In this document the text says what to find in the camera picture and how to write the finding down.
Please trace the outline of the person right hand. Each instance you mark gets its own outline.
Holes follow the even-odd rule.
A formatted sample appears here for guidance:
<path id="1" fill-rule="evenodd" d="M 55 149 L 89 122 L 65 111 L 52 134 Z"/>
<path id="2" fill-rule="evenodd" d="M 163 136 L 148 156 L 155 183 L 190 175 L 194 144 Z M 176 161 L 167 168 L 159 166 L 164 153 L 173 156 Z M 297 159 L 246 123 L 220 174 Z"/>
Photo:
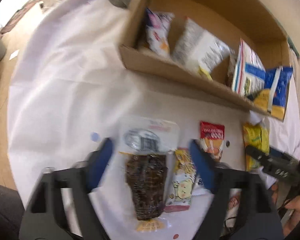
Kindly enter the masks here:
<path id="1" fill-rule="evenodd" d="M 292 215 L 283 227 L 285 239 L 300 239 L 300 195 L 286 202 L 286 209 L 292 210 Z"/>

